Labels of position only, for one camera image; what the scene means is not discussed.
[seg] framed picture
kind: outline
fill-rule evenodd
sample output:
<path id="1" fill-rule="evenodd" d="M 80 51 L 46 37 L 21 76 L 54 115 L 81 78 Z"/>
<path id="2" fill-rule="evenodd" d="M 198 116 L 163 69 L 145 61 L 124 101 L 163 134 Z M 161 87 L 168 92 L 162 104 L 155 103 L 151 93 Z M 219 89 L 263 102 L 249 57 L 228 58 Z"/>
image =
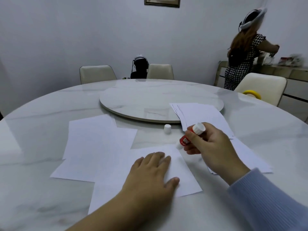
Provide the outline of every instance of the framed picture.
<path id="1" fill-rule="evenodd" d="M 180 0 L 144 0 L 145 5 L 160 5 L 169 7 L 180 7 Z"/>

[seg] chair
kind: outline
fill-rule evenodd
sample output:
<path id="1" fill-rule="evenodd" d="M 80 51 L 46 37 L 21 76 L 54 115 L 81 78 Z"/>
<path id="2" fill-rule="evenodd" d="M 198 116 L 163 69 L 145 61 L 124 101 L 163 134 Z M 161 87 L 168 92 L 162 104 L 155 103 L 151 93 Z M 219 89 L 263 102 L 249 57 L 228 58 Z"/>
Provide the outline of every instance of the chair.
<path id="1" fill-rule="evenodd" d="M 80 68 L 81 84 L 116 80 L 113 69 L 110 66 L 82 66 Z"/>
<path id="2" fill-rule="evenodd" d="M 243 93 L 246 90 L 256 91 L 261 99 L 267 103 L 277 106 L 286 88 L 287 79 L 283 77 L 249 73 L 234 90 Z"/>
<path id="3" fill-rule="evenodd" d="M 174 80 L 172 66 L 171 65 L 151 64 L 151 65 L 149 65 L 147 78 Z"/>

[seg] woman's hand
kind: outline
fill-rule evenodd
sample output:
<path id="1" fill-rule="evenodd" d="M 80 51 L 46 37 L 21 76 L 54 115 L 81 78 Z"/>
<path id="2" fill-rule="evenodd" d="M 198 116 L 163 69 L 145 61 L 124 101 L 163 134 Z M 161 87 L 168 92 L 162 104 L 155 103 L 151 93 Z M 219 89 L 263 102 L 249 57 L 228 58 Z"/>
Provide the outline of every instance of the woman's hand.
<path id="1" fill-rule="evenodd" d="M 228 136 L 209 123 L 203 123 L 206 131 L 200 136 L 186 131 L 191 144 L 184 147 L 189 155 L 201 154 L 206 165 L 229 185 L 250 170 L 237 156 Z"/>
<path id="2" fill-rule="evenodd" d="M 136 160 L 119 195 L 131 200 L 137 214 L 146 220 L 171 203 L 180 179 L 172 178 L 166 184 L 164 176 L 171 157 L 163 152 Z"/>

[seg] stack of paper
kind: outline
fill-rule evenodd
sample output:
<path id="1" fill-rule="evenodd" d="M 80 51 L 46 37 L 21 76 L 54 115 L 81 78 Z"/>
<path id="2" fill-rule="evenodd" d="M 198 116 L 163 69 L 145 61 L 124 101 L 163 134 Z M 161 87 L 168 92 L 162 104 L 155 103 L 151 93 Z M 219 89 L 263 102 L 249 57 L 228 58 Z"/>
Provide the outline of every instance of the stack of paper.
<path id="1" fill-rule="evenodd" d="M 229 124 L 214 106 L 198 103 L 171 103 L 170 105 L 181 120 L 183 131 L 198 122 L 208 122 L 222 130 L 229 137 L 237 155 L 248 168 L 259 168 L 262 173 L 273 172 L 270 165 L 234 136 Z"/>
<path id="2" fill-rule="evenodd" d="M 130 150 L 136 133 L 109 115 L 71 121 L 64 162 L 51 177 L 95 182 L 90 214 L 117 195 L 136 159 L 161 151 L 172 158 L 165 181 L 180 178 L 177 197 L 202 191 L 174 145 Z"/>

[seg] yellow tape roll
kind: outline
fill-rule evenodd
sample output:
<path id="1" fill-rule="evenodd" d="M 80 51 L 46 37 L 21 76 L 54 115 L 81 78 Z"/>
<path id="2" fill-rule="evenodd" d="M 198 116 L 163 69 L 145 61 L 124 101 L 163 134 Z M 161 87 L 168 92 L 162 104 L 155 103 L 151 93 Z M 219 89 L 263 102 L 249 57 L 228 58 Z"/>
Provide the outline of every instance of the yellow tape roll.
<path id="1" fill-rule="evenodd" d="M 252 94 L 252 95 L 254 95 L 257 99 L 261 100 L 261 95 L 260 95 L 259 93 L 257 93 L 256 91 L 247 90 L 247 91 L 244 91 L 243 94 L 244 94 L 244 95 Z"/>

